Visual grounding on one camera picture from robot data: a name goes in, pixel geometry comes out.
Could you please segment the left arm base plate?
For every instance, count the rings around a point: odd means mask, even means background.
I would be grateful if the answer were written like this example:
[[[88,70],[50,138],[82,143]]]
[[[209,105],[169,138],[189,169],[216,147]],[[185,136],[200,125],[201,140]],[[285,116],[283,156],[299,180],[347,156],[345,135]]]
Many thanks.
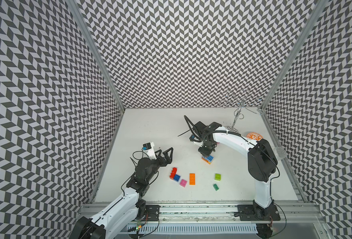
[[[130,222],[141,221],[141,222],[154,222],[158,220],[160,213],[160,205],[146,205],[134,207],[134,216],[129,216]]]

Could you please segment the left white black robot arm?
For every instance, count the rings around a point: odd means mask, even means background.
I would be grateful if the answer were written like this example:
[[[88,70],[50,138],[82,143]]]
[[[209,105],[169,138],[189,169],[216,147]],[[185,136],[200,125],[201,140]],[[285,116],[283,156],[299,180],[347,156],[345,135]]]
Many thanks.
[[[159,168],[172,163],[173,151],[172,147],[165,151],[159,149],[153,156],[143,151],[143,157],[135,163],[135,171],[126,181],[126,188],[121,195],[92,217],[81,217],[69,237],[114,239],[130,222],[148,216],[143,197]]]

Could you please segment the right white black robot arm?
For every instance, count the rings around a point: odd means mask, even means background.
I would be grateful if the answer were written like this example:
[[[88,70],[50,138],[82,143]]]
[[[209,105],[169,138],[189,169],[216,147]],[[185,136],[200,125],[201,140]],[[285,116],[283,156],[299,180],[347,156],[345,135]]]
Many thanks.
[[[271,209],[274,201],[271,193],[272,175],[279,173],[278,161],[270,143],[265,140],[251,140],[231,131],[217,122],[205,125],[193,123],[184,116],[189,131],[190,141],[199,146],[203,158],[209,158],[219,144],[225,145],[247,158],[248,172],[255,180],[254,210]]]

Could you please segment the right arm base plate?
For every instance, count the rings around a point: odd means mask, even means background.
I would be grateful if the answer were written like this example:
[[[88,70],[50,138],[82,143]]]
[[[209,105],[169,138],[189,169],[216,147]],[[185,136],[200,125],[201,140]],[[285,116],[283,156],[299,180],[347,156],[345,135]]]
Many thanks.
[[[264,209],[258,205],[237,205],[238,212],[235,213],[241,221],[280,221],[281,217],[276,205],[271,204]]]

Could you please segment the light blue lego plate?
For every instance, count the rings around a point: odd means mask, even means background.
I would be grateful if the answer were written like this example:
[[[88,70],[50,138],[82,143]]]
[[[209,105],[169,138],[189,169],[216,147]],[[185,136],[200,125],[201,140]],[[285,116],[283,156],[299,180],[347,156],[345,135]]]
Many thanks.
[[[206,159],[209,159],[209,160],[213,161],[214,157],[210,155],[210,156],[209,156],[208,158],[206,158]]]

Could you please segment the blue small lego brick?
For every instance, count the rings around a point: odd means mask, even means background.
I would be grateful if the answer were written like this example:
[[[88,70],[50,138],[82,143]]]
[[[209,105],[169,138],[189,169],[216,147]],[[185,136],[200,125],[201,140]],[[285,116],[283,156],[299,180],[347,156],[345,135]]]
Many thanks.
[[[177,181],[177,182],[179,182],[180,176],[176,174],[176,175],[174,176],[174,180]]]

